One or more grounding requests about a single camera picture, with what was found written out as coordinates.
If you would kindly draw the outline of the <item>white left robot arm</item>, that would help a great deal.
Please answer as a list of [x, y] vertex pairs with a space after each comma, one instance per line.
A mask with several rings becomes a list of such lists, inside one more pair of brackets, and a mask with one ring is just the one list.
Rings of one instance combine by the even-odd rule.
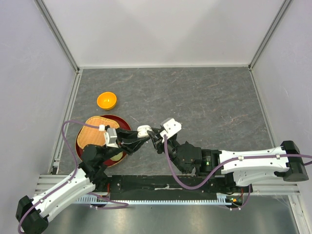
[[99, 128], [105, 130], [103, 146], [86, 145], [81, 163], [65, 179], [33, 198], [24, 196], [19, 200], [16, 219], [20, 234], [43, 233], [49, 222], [78, 198], [105, 190], [108, 177], [104, 162], [119, 153], [131, 155], [150, 139], [151, 127], [148, 125], [142, 125], [136, 131], [103, 125]]

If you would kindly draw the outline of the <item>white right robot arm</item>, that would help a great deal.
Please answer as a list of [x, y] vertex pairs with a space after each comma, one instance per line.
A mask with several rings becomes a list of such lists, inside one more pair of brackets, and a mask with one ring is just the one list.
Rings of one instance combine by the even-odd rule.
[[168, 131], [149, 128], [146, 134], [156, 151], [166, 155], [170, 168], [176, 166], [184, 174], [195, 170], [197, 176], [205, 177], [199, 184], [191, 186], [183, 183], [172, 172], [174, 180], [187, 190], [203, 187], [217, 173], [220, 174], [222, 187], [229, 192], [277, 177], [285, 182], [309, 180], [306, 164], [303, 162], [305, 156], [300, 154], [293, 141], [284, 141], [280, 146], [266, 150], [233, 152], [202, 149], [188, 142], [179, 144], [175, 139], [177, 131], [173, 128]]

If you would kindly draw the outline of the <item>white oval charging case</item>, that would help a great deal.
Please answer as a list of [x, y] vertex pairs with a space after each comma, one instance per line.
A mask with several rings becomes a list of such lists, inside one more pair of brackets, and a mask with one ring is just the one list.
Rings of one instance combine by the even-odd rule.
[[138, 138], [143, 138], [143, 137], [148, 137], [148, 131], [151, 131], [152, 128], [149, 125], [141, 125], [137, 128], [137, 137]]

